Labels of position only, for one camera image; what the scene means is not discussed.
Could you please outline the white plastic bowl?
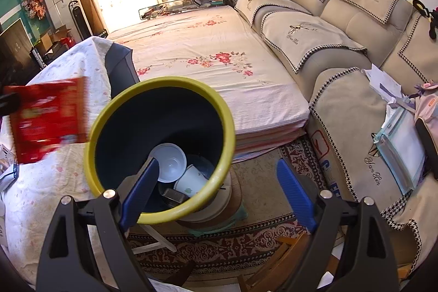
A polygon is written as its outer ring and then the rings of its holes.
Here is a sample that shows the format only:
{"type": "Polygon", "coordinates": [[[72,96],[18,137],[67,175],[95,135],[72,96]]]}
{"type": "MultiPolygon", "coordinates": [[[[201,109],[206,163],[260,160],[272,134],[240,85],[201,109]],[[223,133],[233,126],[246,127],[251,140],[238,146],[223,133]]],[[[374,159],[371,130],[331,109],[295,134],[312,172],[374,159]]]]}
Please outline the white plastic bowl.
{"type": "Polygon", "coordinates": [[[155,158],[159,163],[159,182],[172,183],[177,181],[186,171],[186,155],[176,144],[159,144],[152,149],[149,156],[155,158]]]}

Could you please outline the red snack wrapper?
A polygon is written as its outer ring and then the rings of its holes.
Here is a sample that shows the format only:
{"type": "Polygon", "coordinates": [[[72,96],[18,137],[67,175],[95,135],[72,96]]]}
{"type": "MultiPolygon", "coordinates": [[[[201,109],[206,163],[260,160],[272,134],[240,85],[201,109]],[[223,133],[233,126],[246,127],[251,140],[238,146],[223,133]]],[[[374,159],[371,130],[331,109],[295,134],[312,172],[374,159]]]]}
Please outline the red snack wrapper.
{"type": "Polygon", "coordinates": [[[86,85],[81,76],[4,88],[1,115],[9,117],[18,163],[35,163],[63,145],[87,141],[86,85]]]}

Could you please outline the yellow rimmed trash bin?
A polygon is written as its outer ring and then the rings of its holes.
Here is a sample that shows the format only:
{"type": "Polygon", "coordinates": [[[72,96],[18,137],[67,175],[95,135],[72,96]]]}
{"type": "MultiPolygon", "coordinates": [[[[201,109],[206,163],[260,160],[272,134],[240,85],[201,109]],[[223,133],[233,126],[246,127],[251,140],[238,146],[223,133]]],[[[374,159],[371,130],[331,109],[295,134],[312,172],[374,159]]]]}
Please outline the yellow rimmed trash bin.
{"type": "Polygon", "coordinates": [[[94,196],[136,174],[160,145],[173,144],[186,157],[200,156],[214,170],[199,193],[166,208],[154,193],[138,222],[180,220],[205,206],[220,190],[235,152],[235,126],[224,99],[208,85],[178,76],[149,79],[112,99],[91,128],[85,177],[94,196]]]}

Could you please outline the wooden stool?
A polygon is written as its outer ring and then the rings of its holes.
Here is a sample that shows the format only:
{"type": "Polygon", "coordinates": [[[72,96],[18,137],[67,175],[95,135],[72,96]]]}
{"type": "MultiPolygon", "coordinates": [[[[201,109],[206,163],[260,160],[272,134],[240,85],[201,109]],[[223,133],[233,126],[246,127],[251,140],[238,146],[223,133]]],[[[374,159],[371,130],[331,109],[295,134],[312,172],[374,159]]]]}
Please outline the wooden stool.
{"type": "MultiPolygon", "coordinates": [[[[409,275],[416,254],[414,234],[408,228],[392,230],[390,241],[396,257],[398,278],[403,281],[409,275]]],[[[238,277],[241,291],[278,291],[288,276],[298,268],[310,237],[305,233],[297,238],[281,236],[278,242],[280,247],[277,251],[251,277],[238,277]]]]}

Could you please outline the patterned floor rug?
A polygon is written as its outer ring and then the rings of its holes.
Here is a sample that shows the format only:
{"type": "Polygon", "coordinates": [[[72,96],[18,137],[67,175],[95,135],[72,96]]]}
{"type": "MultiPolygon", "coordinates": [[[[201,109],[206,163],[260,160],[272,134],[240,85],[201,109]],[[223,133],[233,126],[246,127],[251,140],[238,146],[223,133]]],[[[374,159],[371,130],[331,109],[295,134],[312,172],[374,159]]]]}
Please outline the patterned floor rug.
{"type": "Polygon", "coordinates": [[[245,274],[262,266],[277,250],[278,237],[297,237],[305,232],[298,224],[276,176],[279,159],[284,159],[300,174],[309,176],[318,186],[325,181],[316,154],[307,135],[274,151],[232,166],[238,179],[241,207],[246,218],[232,219],[225,230],[194,236],[182,225],[171,222],[156,226],[175,247],[137,255],[140,266],[157,276],[170,275],[193,261],[193,280],[222,279],[226,274],[245,274]]]}

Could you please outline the brown plastic food tray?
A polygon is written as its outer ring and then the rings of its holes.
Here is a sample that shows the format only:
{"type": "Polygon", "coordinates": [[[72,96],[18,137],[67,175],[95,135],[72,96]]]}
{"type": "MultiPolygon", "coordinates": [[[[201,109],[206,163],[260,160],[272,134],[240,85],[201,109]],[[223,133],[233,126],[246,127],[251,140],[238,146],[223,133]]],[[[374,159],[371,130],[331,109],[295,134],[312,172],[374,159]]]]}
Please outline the brown plastic food tray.
{"type": "Polygon", "coordinates": [[[170,208],[177,207],[189,199],[186,194],[168,187],[164,190],[164,192],[161,193],[161,196],[163,197],[166,205],[170,208]]]}

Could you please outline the white spotted tablecloth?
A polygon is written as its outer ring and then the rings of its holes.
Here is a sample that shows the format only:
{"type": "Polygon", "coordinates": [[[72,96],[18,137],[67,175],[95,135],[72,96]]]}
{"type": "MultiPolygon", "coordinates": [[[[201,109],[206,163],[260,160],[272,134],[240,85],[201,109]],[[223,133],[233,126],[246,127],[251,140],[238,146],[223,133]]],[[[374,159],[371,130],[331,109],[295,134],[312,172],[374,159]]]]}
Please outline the white spotted tablecloth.
{"type": "Polygon", "coordinates": [[[12,144],[18,178],[1,194],[1,243],[26,285],[36,283],[45,235],[60,199],[91,199],[84,171],[91,126],[110,102],[105,57],[112,42],[92,36],[45,67],[17,92],[21,104],[1,132],[12,144]]]}

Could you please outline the white paper cup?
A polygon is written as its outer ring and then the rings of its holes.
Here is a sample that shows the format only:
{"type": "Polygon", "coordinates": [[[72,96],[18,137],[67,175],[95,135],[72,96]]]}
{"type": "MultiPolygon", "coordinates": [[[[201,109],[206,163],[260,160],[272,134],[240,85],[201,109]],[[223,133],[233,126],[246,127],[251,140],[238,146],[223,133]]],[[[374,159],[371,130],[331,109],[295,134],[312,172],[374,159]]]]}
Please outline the white paper cup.
{"type": "Polygon", "coordinates": [[[187,167],[185,173],[174,183],[173,189],[191,198],[199,193],[208,179],[193,165],[187,167]]]}

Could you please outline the pink backpack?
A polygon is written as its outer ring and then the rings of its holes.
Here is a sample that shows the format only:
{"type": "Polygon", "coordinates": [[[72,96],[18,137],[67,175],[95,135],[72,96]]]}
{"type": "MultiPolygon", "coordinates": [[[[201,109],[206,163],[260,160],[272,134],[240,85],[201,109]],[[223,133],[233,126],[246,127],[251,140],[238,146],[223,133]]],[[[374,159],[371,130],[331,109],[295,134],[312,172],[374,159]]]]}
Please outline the pink backpack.
{"type": "Polygon", "coordinates": [[[415,124],[425,128],[426,133],[437,144],[437,83],[425,83],[419,87],[416,98],[415,124]]]}

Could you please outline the large flat television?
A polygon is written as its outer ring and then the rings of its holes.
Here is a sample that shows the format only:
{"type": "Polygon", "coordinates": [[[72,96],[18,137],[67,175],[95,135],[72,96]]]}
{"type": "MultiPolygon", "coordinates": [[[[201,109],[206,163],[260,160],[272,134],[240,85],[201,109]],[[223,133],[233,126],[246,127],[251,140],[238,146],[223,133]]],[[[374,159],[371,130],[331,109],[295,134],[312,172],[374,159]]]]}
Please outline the large flat television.
{"type": "Polygon", "coordinates": [[[39,71],[22,19],[1,33],[1,87],[26,85],[39,71]]]}

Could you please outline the beige sectional sofa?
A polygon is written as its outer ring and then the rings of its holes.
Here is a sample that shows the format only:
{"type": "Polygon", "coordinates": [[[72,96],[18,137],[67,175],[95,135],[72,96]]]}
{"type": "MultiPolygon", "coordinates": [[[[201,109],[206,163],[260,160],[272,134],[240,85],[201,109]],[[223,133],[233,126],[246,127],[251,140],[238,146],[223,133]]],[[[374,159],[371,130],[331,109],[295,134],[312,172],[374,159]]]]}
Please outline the beige sectional sofa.
{"type": "Polygon", "coordinates": [[[387,103],[367,71],[379,69],[412,95],[437,79],[437,42],[407,0],[232,0],[308,100],[307,133],[329,189],[366,196],[390,228],[397,262],[419,268],[437,241],[437,180],[429,162],[403,190],[374,139],[387,103]]]}

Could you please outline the black tower fan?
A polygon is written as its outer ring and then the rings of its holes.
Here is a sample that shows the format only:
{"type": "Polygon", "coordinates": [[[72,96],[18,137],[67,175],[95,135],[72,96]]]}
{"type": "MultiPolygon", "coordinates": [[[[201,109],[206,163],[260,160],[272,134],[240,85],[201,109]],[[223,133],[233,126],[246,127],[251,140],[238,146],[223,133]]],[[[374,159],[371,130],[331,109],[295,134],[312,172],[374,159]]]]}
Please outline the black tower fan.
{"type": "Polygon", "coordinates": [[[73,23],[75,24],[75,27],[79,33],[79,37],[82,40],[91,37],[92,31],[79,1],[70,1],[68,4],[68,9],[70,11],[71,18],[73,19],[73,23]]]}

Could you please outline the floral bed mattress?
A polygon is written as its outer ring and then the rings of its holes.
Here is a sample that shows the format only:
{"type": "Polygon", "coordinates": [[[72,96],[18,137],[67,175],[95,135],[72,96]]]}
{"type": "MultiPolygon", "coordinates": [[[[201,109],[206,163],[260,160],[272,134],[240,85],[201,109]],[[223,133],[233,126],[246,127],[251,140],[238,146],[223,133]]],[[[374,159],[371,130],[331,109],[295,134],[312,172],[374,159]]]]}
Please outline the floral bed mattress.
{"type": "Polygon", "coordinates": [[[183,76],[216,90],[232,112],[236,162],[304,135],[308,102],[284,65],[229,6],[143,21],[110,34],[133,51],[141,81],[183,76]]]}

